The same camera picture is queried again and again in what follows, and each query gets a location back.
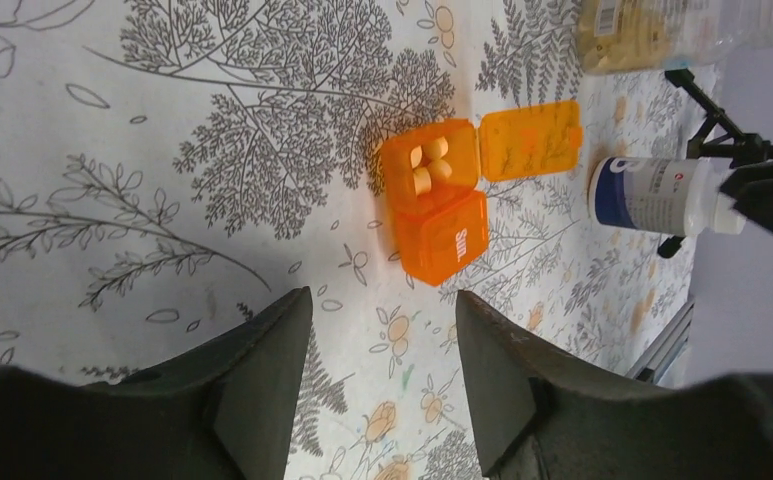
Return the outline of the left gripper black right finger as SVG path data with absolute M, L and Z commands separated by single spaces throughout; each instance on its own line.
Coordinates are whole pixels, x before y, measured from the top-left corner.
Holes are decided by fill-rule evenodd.
M 455 305 L 490 479 L 773 479 L 773 373 L 668 389 L 581 360 L 476 294 Z

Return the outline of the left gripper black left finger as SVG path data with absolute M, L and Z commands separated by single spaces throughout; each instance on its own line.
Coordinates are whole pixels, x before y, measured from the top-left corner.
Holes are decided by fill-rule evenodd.
M 312 329 L 296 288 L 116 384 L 0 366 L 0 479 L 281 479 Z

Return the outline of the white blue pill bottle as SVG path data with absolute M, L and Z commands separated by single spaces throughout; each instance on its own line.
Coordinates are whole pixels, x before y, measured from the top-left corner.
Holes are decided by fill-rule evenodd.
M 608 157 L 590 180 L 589 211 L 605 226 L 678 237 L 707 229 L 736 235 L 746 219 L 720 192 L 727 177 L 706 160 Z

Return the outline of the clear pill bottle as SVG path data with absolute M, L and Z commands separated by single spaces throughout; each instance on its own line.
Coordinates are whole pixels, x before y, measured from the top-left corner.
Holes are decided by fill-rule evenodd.
M 588 74 L 707 66 L 773 47 L 773 0 L 585 1 L 575 40 Z

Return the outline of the orange pill organizer box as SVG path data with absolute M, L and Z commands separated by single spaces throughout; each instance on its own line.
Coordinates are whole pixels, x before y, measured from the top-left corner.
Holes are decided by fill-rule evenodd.
M 583 142 L 580 106 L 564 100 L 449 118 L 392 136 L 380 165 L 401 265 L 439 286 L 489 245 L 480 180 L 504 182 L 572 169 Z

